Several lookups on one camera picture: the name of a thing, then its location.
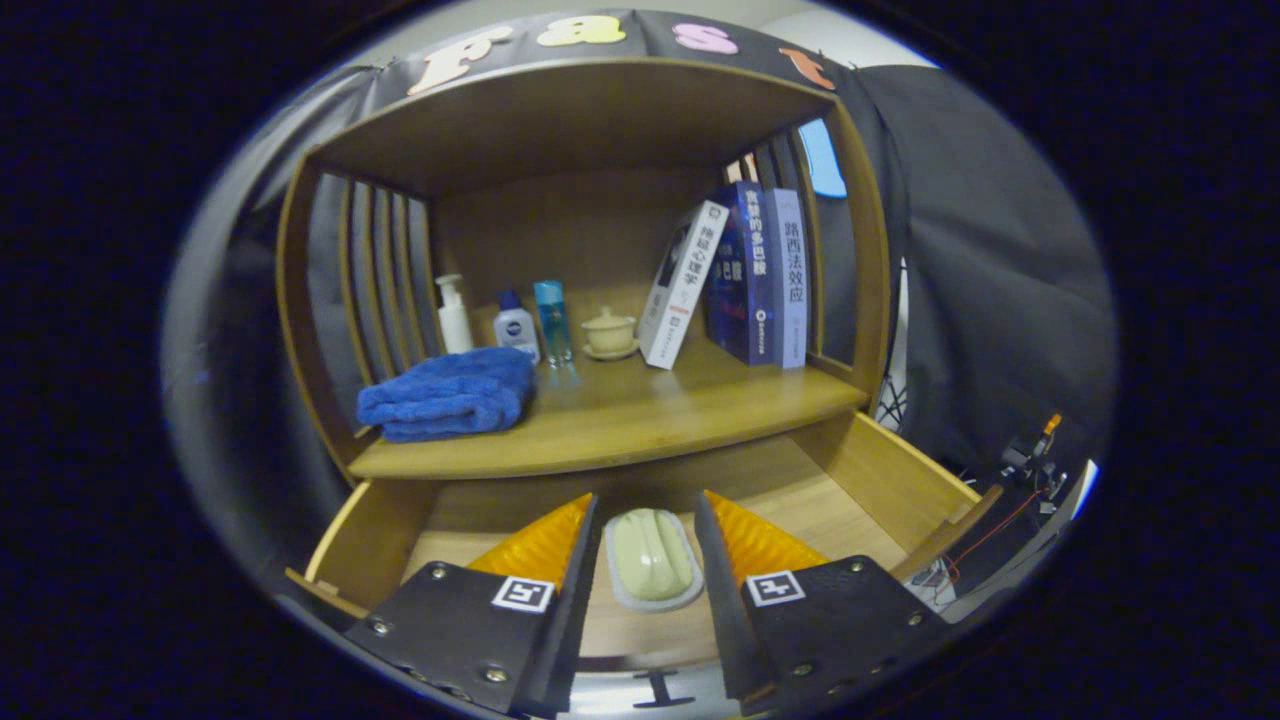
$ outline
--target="saucer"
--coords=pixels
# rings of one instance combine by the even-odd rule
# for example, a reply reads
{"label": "saucer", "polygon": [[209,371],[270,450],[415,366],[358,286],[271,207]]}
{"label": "saucer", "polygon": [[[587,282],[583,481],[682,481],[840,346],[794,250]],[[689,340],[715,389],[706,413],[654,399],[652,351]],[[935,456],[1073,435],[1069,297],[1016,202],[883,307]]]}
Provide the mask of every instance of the saucer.
{"label": "saucer", "polygon": [[617,352],[596,352],[591,350],[591,343],[586,343],[582,346],[582,352],[585,352],[589,357],[594,357],[596,360],[622,360],[623,357],[627,357],[631,354],[634,354],[636,350],[640,350],[639,340],[632,340],[631,347],[626,350],[618,350]]}

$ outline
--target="blue glass bottle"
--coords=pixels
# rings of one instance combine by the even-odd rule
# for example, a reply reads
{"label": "blue glass bottle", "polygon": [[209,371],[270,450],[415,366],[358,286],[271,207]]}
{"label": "blue glass bottle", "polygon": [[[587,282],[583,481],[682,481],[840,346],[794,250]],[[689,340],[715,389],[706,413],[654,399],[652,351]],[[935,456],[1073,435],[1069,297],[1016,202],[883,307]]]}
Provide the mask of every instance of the blue glass bottle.
{"label": "blue glass bottle", "polygon": [[543,322],[543,343],[552,368],[573,364],[573,348],[568,341],[568,318],[564,315],[564,286],[557,281],[534,283],[538,316]]}

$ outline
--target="white book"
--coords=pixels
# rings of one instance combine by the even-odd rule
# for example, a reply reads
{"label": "white book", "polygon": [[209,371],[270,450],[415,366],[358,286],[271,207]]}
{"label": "white book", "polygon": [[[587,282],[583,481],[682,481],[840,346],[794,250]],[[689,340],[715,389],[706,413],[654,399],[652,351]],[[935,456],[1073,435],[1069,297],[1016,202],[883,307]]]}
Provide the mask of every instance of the white book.
{"label": "white book", "polygon": [[640,352],[654,368],[669,370],[676,363],[726,220],[728,208],[707,200],[676,225],[640,316]]}
{"label": "white book", "polygon": [[778,365],[803,368],[809,348],[809,272],[800,196],[794,190],[768,190],[762,206],[777,268]]}

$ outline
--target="folded towel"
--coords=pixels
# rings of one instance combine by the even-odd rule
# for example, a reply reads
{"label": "folded towel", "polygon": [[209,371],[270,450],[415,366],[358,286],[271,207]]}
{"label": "folded towel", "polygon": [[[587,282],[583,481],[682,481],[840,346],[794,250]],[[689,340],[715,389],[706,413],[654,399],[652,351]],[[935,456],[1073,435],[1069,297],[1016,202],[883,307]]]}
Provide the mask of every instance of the folded towel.
{"label": "folded towel", "polygon": [[513,347],[433,357],[360,391],[356,416],[366,425],[381,425],[388,442],[504,430],[520,419],[534,386],[529,360]]}

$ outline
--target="screw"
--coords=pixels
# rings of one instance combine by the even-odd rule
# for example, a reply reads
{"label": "screw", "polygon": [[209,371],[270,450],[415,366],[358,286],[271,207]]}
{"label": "screw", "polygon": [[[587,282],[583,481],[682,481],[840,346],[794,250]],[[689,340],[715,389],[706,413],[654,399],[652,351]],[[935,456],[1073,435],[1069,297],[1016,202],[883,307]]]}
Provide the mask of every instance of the screw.
{"label": "screw", "polygon": [[467,693],[460,691],[458,688],[451,688],[448,685],[442,685],[440,689],[443,689],[444,692],[449,693],[451,696],[453,696],[453,697],[456,697],[458,700],[465,700],[467,702],[471,702],[471,696],[468,696]]}

